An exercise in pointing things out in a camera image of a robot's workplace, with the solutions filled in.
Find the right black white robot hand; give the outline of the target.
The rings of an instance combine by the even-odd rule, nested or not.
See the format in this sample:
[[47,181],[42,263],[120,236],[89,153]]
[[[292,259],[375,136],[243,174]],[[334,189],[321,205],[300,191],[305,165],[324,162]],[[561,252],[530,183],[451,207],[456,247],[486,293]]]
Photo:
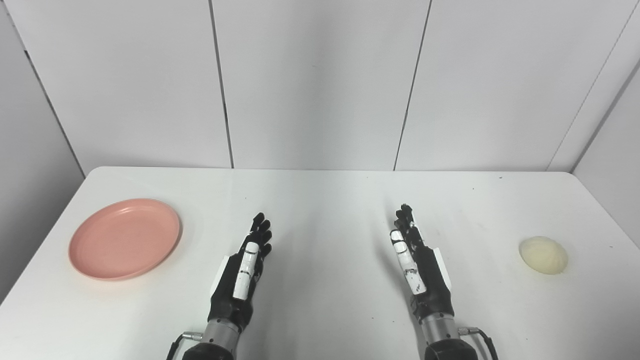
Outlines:
[[413,209],[403,203],[395,216],[390,241],[413,295],[413,315],[419,322],[432,315],[455,316],[450,287],[443,276],[436,251],[423,241]]

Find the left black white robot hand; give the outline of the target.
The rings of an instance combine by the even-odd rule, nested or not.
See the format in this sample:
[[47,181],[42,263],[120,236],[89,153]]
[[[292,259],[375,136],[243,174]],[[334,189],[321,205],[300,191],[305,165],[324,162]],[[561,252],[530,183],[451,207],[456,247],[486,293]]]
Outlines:
[[207,320],[229,321],[241,333],[253,315],[252,299],[264,269],[265,257],[272,250],[271,223],[259,212],[236,254],[231,255],[210,299]]

